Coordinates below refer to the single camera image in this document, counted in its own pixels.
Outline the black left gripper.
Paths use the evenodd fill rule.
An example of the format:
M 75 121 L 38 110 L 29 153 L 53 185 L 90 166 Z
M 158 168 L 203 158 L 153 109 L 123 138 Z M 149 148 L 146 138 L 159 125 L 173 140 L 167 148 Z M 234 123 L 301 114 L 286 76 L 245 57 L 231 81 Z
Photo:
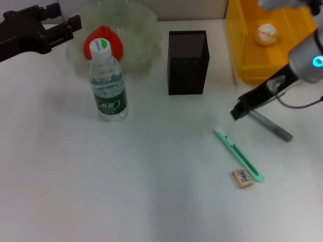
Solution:
M 47 29 L 45 33 L 41 22 L 59 16 L 61 7 L 57 2 L 46 7 L 36 5 L 20 11 L 5 12 L 1 22 L 1 61 L 24 52 L 44 54 L 49 47 L 53 48 L 73 39 L 73 33 L 82 28 L 79 15 Z

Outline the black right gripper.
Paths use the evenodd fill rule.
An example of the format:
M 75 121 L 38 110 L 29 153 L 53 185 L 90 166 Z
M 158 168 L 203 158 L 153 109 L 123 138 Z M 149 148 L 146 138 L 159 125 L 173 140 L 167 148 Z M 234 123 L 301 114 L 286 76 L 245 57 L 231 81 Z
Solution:
M 277 94 L 280 96 L 286 93 L 292 87 L 294 87 L 299 80 L 297 75 L 293 73 L 288 64 L 283 66 L 259 86 L 238 98 L 237 104 L 230 111 L 230 114 L 233 117 L 233 119 L 238 120 L 240 118 L 243 118 L 244 116 L 248 115 L 251 110 L 257 109 L 263 105 L 266 105 L 268 102 L 274 100 L 275 95 L 269 89 L 267 82 L 271 79 L 276 78 L 283 81 L 277 87 Z

